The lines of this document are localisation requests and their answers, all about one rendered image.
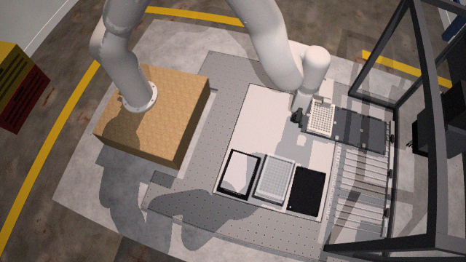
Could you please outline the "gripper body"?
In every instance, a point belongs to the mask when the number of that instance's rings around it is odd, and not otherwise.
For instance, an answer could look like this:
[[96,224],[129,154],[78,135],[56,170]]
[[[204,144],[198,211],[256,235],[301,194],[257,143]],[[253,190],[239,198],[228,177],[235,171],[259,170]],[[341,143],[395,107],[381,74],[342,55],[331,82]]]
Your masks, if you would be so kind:
[[309,107],[313,94],[305,94],[299,89],[295,90],[294,93],[295,94],[293,94],[291,111],[295,112],[298,110],[298,108],[302,108],[302,113],[304,115]]

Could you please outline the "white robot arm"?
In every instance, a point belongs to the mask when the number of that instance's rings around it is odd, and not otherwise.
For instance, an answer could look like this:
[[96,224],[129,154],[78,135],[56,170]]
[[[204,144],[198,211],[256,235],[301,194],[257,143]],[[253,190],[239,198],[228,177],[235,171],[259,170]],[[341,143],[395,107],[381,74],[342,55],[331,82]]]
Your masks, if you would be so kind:
[[[299,89],[320,96],[321,106],[330,108],[334,80],[324,80],[331,64],[329,52],[320,46],[288,40],[283,15],[275,0],[225,1],[249,33],[271,82],[283,91]],[[123,96],[124,107],[132,113],[149,110],[158,97],[156,85],[148,81],[136,55],[127,48],[131,33],[150,2],[106,0],[89,43],[91,56],[106,70]]]

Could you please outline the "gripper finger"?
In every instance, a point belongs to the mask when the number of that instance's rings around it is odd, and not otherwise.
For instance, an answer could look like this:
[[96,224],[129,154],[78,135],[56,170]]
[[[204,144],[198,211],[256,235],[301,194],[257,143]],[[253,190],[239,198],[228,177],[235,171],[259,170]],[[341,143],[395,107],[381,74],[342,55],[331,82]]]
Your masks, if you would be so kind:
[[299,124],[299,122],[301,121],[301,116],[302,116],[302,108],[298,108],[298,111],[296,112],[292,114],[291,122]]

